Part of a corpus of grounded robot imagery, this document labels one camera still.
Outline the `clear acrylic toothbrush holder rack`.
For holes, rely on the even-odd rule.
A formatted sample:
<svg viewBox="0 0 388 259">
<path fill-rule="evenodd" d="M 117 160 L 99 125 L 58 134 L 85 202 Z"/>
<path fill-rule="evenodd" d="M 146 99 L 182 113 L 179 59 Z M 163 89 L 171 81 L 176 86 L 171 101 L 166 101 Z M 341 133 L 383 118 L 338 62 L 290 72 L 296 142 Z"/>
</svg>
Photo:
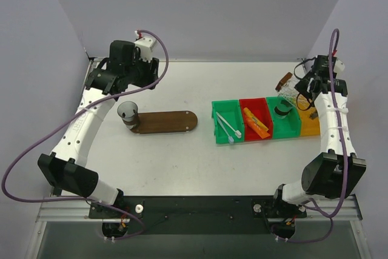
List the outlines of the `clear acrylic toothbrush holder rack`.
<svg viewBox="0 0 388 259">
<path fill-rule="evenodd" d="M 294 74 L 288 72 L 277 83 L 275 90 L 280 98 L 286 100 L 288 105 L 306 110 L 309 107 L 309 102 L 296 90 L 295 86 L 298 81 Z"/>
</svg>

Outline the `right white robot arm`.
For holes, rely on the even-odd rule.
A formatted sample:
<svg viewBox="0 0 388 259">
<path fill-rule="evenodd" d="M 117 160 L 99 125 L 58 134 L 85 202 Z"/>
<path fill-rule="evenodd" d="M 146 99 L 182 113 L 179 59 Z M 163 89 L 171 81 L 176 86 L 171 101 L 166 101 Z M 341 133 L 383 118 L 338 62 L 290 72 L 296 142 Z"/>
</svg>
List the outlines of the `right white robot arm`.
<svg viewBox="0 0 388 259">
<path fill-rule="evenodd" d="M 277 118 L 297 109 L 303 97 L 307 102 L 304 109 L 315 110 L 320 131 L 318 156 L 303 169 L 300 180 L 280 185 L 274 194 L 272 209 L 282 216 L 300 214 L 307 203 L 316 204 L 319 197 L 338 200 L 331 214 L 335 216 L 366 171 L 366 161 L 358 158 L 350 138 L 347 84 L 336 77 L 344 64 L 332 54 L 317 55 L 311 61 L 313 65 L 303 77 L 286 75 L 276 88 L 280 91 L 288 81 L 296 82 L 290 86 L 291 94 L 279 95 L 274 108 Z"/>
</svg>

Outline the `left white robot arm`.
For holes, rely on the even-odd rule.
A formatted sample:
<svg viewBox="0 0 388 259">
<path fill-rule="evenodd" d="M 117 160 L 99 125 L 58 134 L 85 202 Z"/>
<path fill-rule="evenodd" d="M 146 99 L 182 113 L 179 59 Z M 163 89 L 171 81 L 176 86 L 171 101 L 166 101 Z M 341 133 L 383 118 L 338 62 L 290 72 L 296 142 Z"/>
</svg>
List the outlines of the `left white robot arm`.
<svg viewBox="0 0 388 259">
<path fill-rule="evenodd" d="M 72 121 L 51 154 L 42 154 L 38 167 L 55 189 L 103 203 L 110 217 L 124 211 L 120 191 L 101 181 L 97 172 L 87 169 L 87 157 L 96 134 L 118 94 L 129 85 L 151 86 L 158 78 L 159 60 L 152 56 L 156 40 L 142 37 L 135 42 L 116 40 L 109 56 L 93 69 L 85 82 L 78 117 Z"/>
</svg>

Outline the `dark smoked plastic cup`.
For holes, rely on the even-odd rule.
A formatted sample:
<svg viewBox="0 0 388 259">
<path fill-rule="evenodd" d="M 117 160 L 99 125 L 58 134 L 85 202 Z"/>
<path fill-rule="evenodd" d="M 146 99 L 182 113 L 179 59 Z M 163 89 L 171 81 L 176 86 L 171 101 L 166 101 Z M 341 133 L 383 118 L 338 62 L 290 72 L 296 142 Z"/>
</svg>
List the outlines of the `dark smoked plastic cup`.
<svg viewBox="0 0 388 259">
<path fill-rule="evenodd" d="M 132 130 L 139 126 L 138 106 L 132 101 L 125 101 L 117 108 L 117 114 L 128 129 Z"/>
</svg>

